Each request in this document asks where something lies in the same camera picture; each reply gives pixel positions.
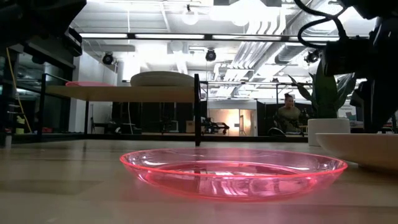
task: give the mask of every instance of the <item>clear pink dish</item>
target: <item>clear pink dish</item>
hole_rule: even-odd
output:
[[[341,160],[241,148],[156,149],[120,158],[138,179],[184,196],[241,202],[282,200],[331,185]]]

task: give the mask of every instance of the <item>table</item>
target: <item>table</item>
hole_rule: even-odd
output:
[[[134,150],[189,142],[64,141],[16,145],[0,154],[1,224],[396,224],[398,178],[349,168],[328,189],[267,203],[225,203],[164,194],[118,161]],[[327,155],[305,143],[203,142]]]
[[[90,101],[102,102],[162,102],[193,103],[195,117],[195,145],[201,142],[200,131],[200,80],[194,74],[190,86],[45,86],[42,92],[86,101],[85,135],[88,134],[88,110]]]

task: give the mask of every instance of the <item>white bowl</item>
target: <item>white bowl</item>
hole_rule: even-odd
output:
[[[142,72],[133,75],[131,86],[193,86],[194,78],[178,72]]]
[[[398,134],[317,134],[337,158],[377,169],[398,170]]]

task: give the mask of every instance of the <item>black metal frame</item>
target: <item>black metal frame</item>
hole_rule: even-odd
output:
[[[48,73],[43,73],[43,74],[42,74],[42,84],[41,84],[41,89],[40,89],[40,104],[39,104],[39,114],[38,114],[39,127],[37,128],[37,141],[38,141],[38,142],[41,142],[41,141],[42,141],[42,138],[43,138],[44,99],[45,99],[45,96],[46,96],[46,95],[49,95],[49,94],[46,94],[46,92],[45,92],[45,91],[46,91],[46,88],[47,88],[46,82],[45,82],[46,79],[47,79],[47,76],[50,76],[50,77],[52,77],[52,78],[56,78],[56,79],[61,80],[61,81],[65,82],[65,83],[70,82],[69,80],[66,80],[66,79],[64,79],[64,78],[57,77],[57,76],[55,76],[55,75],[50,75],[50,74],[48,74]]]
[[[56,79],[69,82],[60,77],[55,77],[50,74],[44,73],[42,78],[45,80],[45,77],[49,75]],[[86,110],[85,110],[85,131],[84,134],[54,134],[50,136],[44,137],[42,134],[42,126],[43,126],[43,110],[44,110],[44,96],[51,95],[46,94],[46,85],[45,82],[42,82],[42,89],[39,91],[41,93],[40,96],[40,114],[39,114],[39,126],[41,127],[38,130],[38,135],[35,137],[34,135],[27,135],[20,137],[18,139],[19,143],[28,143],[32,142],[32,139],[35,139],[39,142],[45,141],[63,141],[63,140],[72,140],[72,139],[109,139],[109,140],[151,140],[151,141],[194,141],[196,146],[200,146],[202,141],[215,141],[215,142],[307,142],[307,138],[278,138],[278,137],[220,137],[220,136],[202,136],[201,135],[201,114],[200,114],[200,93],[201,93],[201,82],[199,79],[199,74],[195,74],[194,76],[194,110],[193,113],[195,115],[195,135],[194,136],[144,136],[144,135],[110,135],[110,134],[88,134],[88,123],[89,123],[89,109],[90,102],[86,101]]]
[[[82,36],[85,34],[103,34],[99,32],[86,32],[80,33]],[[299,43],[296,35],[252,35],[252,34],[162,34],[160,33],[131,33],[131,32],[118,32],[112,34],[120,34],[120,37],[84,37],[85,40],[192,40],[192,41],[233,41],[233,42],[288,42]],[[337,41],[338,36],[303,36],[303,38],[313,44],[325,44],[328,41]]]

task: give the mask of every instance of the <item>ceiling light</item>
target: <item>ceiling light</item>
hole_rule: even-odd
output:
[[[245,84],[245,82],[208,82],[209,84],[220,84],[220,85],[241,85]]]
[[[98,39],[126,39],[127,34],[80,34],[82,38],[98,38]]]
[[[281,41],[282,36],[275,35],[213,35],[214,40],[251,40],[251,41]]]
[[[169,1],[163,1],[163,0],[87,0],[88,2],[97,2],[97,3],[103,3],[103,4],[159,4],[160,2],[162,4],[194,4],[194,5],[201,5],[200,1],[183,1],[183,0],[169,0]]]
[[[247,82],[247,85],[276,85],[278,83],[271,83],[271,82]]]
[[[186,25],[195,25],[199,21],[198,12],[191,10],[190,5],[187,4],[187,9],[182,13],[182,22]]]
[[[159,39],[159,40],[176,40],[176,39],[204,39],[201,34],[136,34],[136,39]]]
[[[189,46],[188,50],[200,50],[200,51],[205,51],[207,48],[206,47],[202,47],[202,46]]]

